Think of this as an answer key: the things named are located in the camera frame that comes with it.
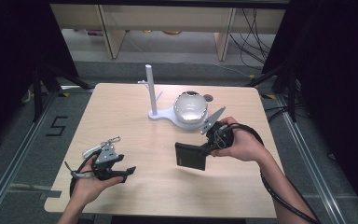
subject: human arm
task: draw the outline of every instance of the human arm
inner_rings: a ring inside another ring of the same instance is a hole
[[[234,118],[229,117],[221,120],[222,123],[235,125],[238,123]],[[294,186],[286,178],[278,163],[274,160],[269,151],[259,143],[251,134],[241,129],[233,129],[234,143],[231,147],[217,149],[211,154],[215,157],[230,156],[241,161],[255,161],[260,167],[262,176],[268,182],[271,189],[275,191],[285,202],[295,209],[315,219],[316,217],[298,194]],[[309,223],[282,206],[273,198],[277,218],[280,223]]]
[[[87,172],[91,170],[91,163],[96,159],[96,156],[93,156],[90,160],[87,161],[81,172]],[[90,178],[79,178],[76,181],[74,191],[72,193],[71,199],[63,211],[58,224],[76,224],[80,218],[83,209],[88,203],[93,202],[102,191],[112,187],[123,181],[123,177],[117,176],[107,180],[99,180],[96,177]]]

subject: white stand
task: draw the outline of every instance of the white stand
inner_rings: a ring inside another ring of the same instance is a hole
[[[153,72],[152,66],[150,64],[146,65],[146,74],[147,74],[147,82],[139,82],[139,83],[146,83],[148,85],[149,93],[150,93],[150,103],[152,105],[152,109],[149,111],[148,116],[152,120],[159,120],[159,119],[167,119],[170,120],[173,124],[178,126],[179,128],[185,130],[195,130],[201,127],[204,123],[204,120],[200,121],[200,123],[192,123],[187,124],[180,121],[175,114],[174,105],[167,109],[157,109],[156,104],[156,94],[154,90],[154,80],[153,80]]]

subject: cable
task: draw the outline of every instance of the cable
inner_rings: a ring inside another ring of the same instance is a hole
[[[234,41],[234,43],[237,45],[237,47],[238,47],[241,51],[247,53],[249,56],[251,56],[252,58],[258,60],[260,63],[264,63],[264,62],[265,62],[263,59],[260,59],[259,57],[257,57],[256,55],[254,55],[251,51],[249,51],[248,49],[246,49],[246,48],[243,47],[246,42],[243,43],[242,45],[240,45],[240,44],[237,42],[237,40],[235,40],[235,38],[232,36],[232,34],[230,34],[230,37],[231,37],[231,39]]]
[[[260,71],[262,70],[261,68],[253,67],[253,66],[247,64],[246,62],[244,62],[243,58],[242,58],[242,53],[243,53],[243,50],[241,50],[241,53],[240,53],[241,61],[242,61],[243,64],[245,64],[247,67],[250,67],[250,68],[254,68],[254,69],[257,69],[257,70],[260,70]]]
[[[248,133],[251,133],[255,137],[255,139],[257,139],[257,141],[259,143],[261,143],[261,145],[264,146],[263,139],[261,139],[261,136],[253,128],[251,128],[251,127],[249,127],[247,125],[239,124],[239,123],[232,123],[232,124],[229,125],[228,130],[232,130],[232,129],[242,129],[242,130],[245,130]]]
[[[268,52],[268,51],[265,51],[261,45],[265,46],[267,49],[269,49],[269,47],[268,47],[268,46],[260,39],[260,37],[258,36],[257,21],[256,21],[257,9],[254,8],[254,20],[253,20],[252,24],[249,22],[248,17],[246,16],[246,13],[245,13],[244,8],[242,9],[242,14],[243,14],[243,17],[246,19],[246,22],[248,23],[249,30],[250,30],[250,32],[249,32],[249,34],[247,35],[246,39],[244,39],[244,42],[247,43],[249,46],[251,46],[251,47],[254,48],[254,49],[259,49],[260,52],[261,52],[261,54],[263,55],[263,58],[266,60],[266,59],[267,59],[266,53],[268,54],[269,52]],[[256,43],[257,43],[257,45],[258,45],[258,48],[255,47],[255,46],[253,46],[253,45],[251,45],[251,44],[249,44],[249,43],[247,42],[247,40],[248,40],[250,34],[252,34],[253,37],[255,38],[255,41],[256,41]]]
[[[100,150],[92,152],[85,160],[83,160],[83,162],[80,164],[79,168],[77,168],[76,173],[80,174],[81,170],[86,165],[87,161],[89,161],[91,159],[91,157],[93,157],[94,155],[97,155],[98,153],[100,153]],[[69,185],[69,197],[72,196],[72,192],[74,191],[76,181],[77,181],[77,179],[72,177],[71,184]]]
[[[304,203],[306,204],[306,206],[310,209],[310,211],[312,212],[312,214],[316,217],[317,220],[313,219],[312,217],[309,217],[308,215],[304,214],[303,212],[299,211],[298,209],[294,208],[292,205],[290,205],[289,203],[287,203],[284,199],[282,199],[278,194],[276,194],[276,192],[271,188],[271,186],[269,185],[269,183],[267,182],[266,178],[264,178],[264,176],[260,173],[261,175],[261,180],[263,181],[264,187],[266,188],[267,192],[271,195],[271,197],[278,203],[280,203],[283,207],[285,207],[287,210],[289,210],[290,212],[294,213],[295,215],[303,218],[304,220],[308,221],[309,223],[313,223],[313,224],[320,224],[321,222],[319,221],[319,218],[317,218],[315,216],[315,213],[312,211],[312,209],[310,208],[310,206],[307,204],[307,202],[304,200],[303,196],[299,193],[298,189],[293,185],[292,182],[290,182],[290,180],[288,179],[289,183],[293,186],[293,188],[295,189],[295,191],[300,195],[301,199],[304,201]]]
[[[31,91],[30,90],[27,90],[27,98],[26,99],[21,99],[22,103],[25,104],[25,103],[28,103],[30,102],[31,100]]]
[[[139,48],[138,46],[136,46],[129,38],[127,38],[127,36],[125,35],[124,38],[133,46],[135,47],[137,50],[139,50],[139,52],[144,52],[141,48]],[[147,60],[149,60],[150,62],[154,62],[154,63],[169,63],[169,62],[165,62],[165,61],[158,61],[158,60],[150,60],[148,58],[146,58]],[[237,69],[233,69],[233,68],[228,68],[228,67],[225,67],[223,65],[220,65],[220,64],[217,64],[217,63],[189,63],[189,62],[179,62],[179,63],[187,63],[187,64],[210,64],[210,65],[214,65],[214,66],[217,66],[217,67],[220,67],[220,68],[223,68],[223,69],[226,69],[226,70],[229,70],[229,71],[233,71],[233,72],[236,72],[236,73],[239,73],[241,74],[242,76],[244,77],[248,77],[248,78],[251,78],[250,76],[248,75],[245,75],[243,72],[237,70]],[[257,67],[252,67],[252,66],[249,66],[247,65],[248,67],[251,67],[251,68],[254,68],[254,69],[257,69],[257,70],[261,70],[260,68],[257,68]]]
[[[264,111],[267,112],[267,111],[274,110],[274,109],[280,109],[280,110],[278,110],[277,112],[275,112],[274,114],[272,114],[271,116],[269,116],[267,118],[268,123],[270,123],[272,121],[272,119],[277,117],[280,113],[286,112],[289,109],[289,106],[285,105],[285,106],[272,107],[272,108],[269,108],[269,109],[265,109]],[[301,103],[296,103],[295,104],[295,109],[306,109],[306,107],[303,106]]]
[[[310,114],[307,114],[307,116],[304,116],[304,115],[301,115],[301,114],[298,114],[298,113],[295,113],[297,116],[303,118],[303,119],[312,119],[312,116]]]

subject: white base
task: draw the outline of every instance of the white base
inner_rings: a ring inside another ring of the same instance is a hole
[[[179,128],[185,129],[185,130],[195,130],[201,127],[204,123],[204,120],[200,121],[199,123],[183,123],[180,121],[173,110],[173,105],[167,109],[157,109],[157,114],[153,115],[153,111],[149,111],[149,118],[152,120],[159,120],[159,119],[167,119],[170,120],[173,124],[178,126]]]

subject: left hand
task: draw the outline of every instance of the left hand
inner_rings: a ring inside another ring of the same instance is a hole
[[[81,170],[81,172],[87,172],[91,170],[92,161],[96,160],[97,156],[91,157]],[[93,202],[102,191],[112,187],[123,181],[122,176],[116,176],[107,180],[100,180],[97,177],[79,178],[76,181],[74,191],[71,196],[71,201],[76,201],[78,204],[86,205]]]

